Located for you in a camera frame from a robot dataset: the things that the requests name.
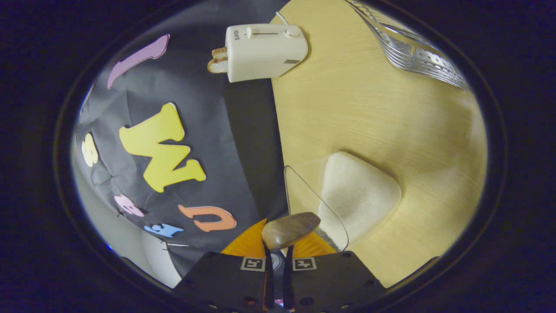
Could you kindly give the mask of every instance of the light wood surface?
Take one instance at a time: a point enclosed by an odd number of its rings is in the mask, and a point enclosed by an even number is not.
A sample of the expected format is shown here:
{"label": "light wood surface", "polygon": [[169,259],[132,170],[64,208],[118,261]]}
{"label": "light wood surface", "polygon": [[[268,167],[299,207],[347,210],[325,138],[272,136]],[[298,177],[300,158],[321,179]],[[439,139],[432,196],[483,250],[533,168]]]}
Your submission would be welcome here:
{"label": "light wood surface", "polygon": [[336,151],[398,181],[397,209],[348,247],[391,286],[444,253],[475,211],[487,169],[479,107],[470,92],[394,68],[343,0],[292,0],[280,12],[310,46],[272,79],[284,163],[317,191],[319,164]]}

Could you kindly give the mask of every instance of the white sponge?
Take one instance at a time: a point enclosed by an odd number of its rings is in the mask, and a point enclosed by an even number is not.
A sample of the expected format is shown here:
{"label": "white sponge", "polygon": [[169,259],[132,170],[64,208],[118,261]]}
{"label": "white sponge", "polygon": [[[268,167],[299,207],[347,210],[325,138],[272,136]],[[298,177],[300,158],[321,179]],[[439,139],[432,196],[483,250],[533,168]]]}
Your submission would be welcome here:
{"label": "white sponge", "polygon": [[351,245],[394,210],[400,202],[401,189],[394,178],[378,168],[351,154],[337,152],[326,162],[321,196],[334,212],[320,203],[319,228],[344,248],[348,238]]}

